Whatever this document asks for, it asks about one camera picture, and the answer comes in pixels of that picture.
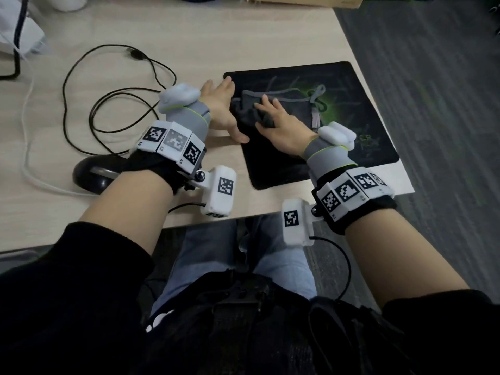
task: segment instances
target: desk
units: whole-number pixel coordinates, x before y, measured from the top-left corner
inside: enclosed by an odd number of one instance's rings
[[[237,0],[190,4],[178,0],[91,0],[77,12],[48,12],[41,22],[53,53],[32,56],[36,84],[28,104],[26,121],[33,138],[31,171],[39,178],[64,189],[72,184],[74,166],[84,158],[64,140],[61,130],[61,85],[69,68],[87,50],[103,43],[124,43],[166,63],[179,81],[201,86],[211,78],[222,80],[232,70],[296,66],[350,61],[366,93],[372,95],[353,52],[331,9],[293,5],[252,5]],[[10,71],[10,58],[0,58],[0,71]],[[159,70],[169,84],[169,75]],[[17,82],[0,83],[0,251],[49,245],[65,226],[77,220],[92,197],[73,197],[36,189],[20,172],[22,131],[20,111],[30,75],[22,67]],[[67,87],[70,137],[90,151],[102,152],[91,136],[87,118],[91,106],[106,92],[127,86],[158,88],[147,62],[136,62],[122,50],[104,49],[85,59]],[[156,95],[143,92],[155,102]],[[105,129],[124,127],[139,117],[145,106],[131,100],[107,103],[96,118]],[[130,148],[143,131],[148,117],[137,129],[107,136],[117,151]],[[286,198],[302,197],[312,202],[312,183],[307,180],[257,191],[252,188],[241,147],[227,136],[207,139],[203,168],[217,164],[234,168],[238,182],[232,218],[276,212]],[[413,192],[400,162],[374,168],[396,194]],[[180,192],[172,205],[197,201],[198,191]],[[197,207],[170,214],[165,227],[212,220]]]

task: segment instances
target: white cable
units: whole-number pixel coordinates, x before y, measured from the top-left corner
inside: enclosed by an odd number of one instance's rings
[[[24,120],[24,114],[26,112],[26,107],[28,105],[28,100],[29,97],[31,96],[31,93],[33,92],[34,89],[34,69],[30,62],[26,59],[26,56],[24,56],[21,51],[9,40],[5,35],[2,34],[0,31],[0,35],[5,39],[14,50],[16,50],[19,55],[22,57],[22,59],[26,62],[26,64],[29,67],[29,70],[31,71],[32,74],[32,81],[31,84],[29,85],[28,93],[26,94],[26,97],[24,98],[24,102],[22,103],[22,111],[21,111],[21,126],[22,126],[22,135],[24,137],[24,153],[22,156],[22,164],[21,164],[21,173],[22,175],[29,181],[31,182],[34,186],[37,186],[42,189],[48,189],[51,191],[59,192],[59,193],[64,193],[65,195],[72,195],[72,196],[97,196],[94,195],[93,193],[83,193],[83,192],[75,192],[75,191],[70,191],[67,189],[61,189],[58,188],[54,185],[48,184],[43,182],[42,180],[36,178],[33,174],[29,172],[29,148],[31,147],[31,141],[28,138],[28,128],[26,125],[26,121]]]

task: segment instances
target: blue jeans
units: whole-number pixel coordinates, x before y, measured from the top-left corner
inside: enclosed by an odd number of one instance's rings
[[[245,224],[249,232],[248,256],[255,264],[253,272],[308,299],[316,296],[303,247],[284,244],[281,214],[250,217]],[[236,220],[188,227],[168,282],[151,314],[202,275],[234,268],[236,232]]]

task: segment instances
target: mouse pad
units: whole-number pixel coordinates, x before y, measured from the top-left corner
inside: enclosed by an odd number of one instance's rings
[[[364,167],[399,160],[382,121],[349,62],[226,72],[224,78],[226,76],[231,76],[236,84],[234,97],[241,97],[244,89],[269,92],[287,88],[298,88],[304,96],[311,96],[323,84],[326,92],[316,101],[322,121],[336,121],[358,135],[349,158]],[[309,179],[303,159],[276,150],[253,127],[238,121],[238,128],[250,137],[250,142],[241,147],[255,189]]]

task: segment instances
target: gray wristband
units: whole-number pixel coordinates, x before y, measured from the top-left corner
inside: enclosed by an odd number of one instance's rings
[[[205,142],[209,132],[211,117],[209,107],[204,103],[196,100],[185,107],[182,105],[173,105],[160,112],[165,114],[167,121],[177,122],[179,125],[188,128],[199,139]]]
[[[356,163],[349,159],[347,150],[335,146],[321,137],[315,138],[304,150],[303,159],[307,162],[314,182],[332,170]]]

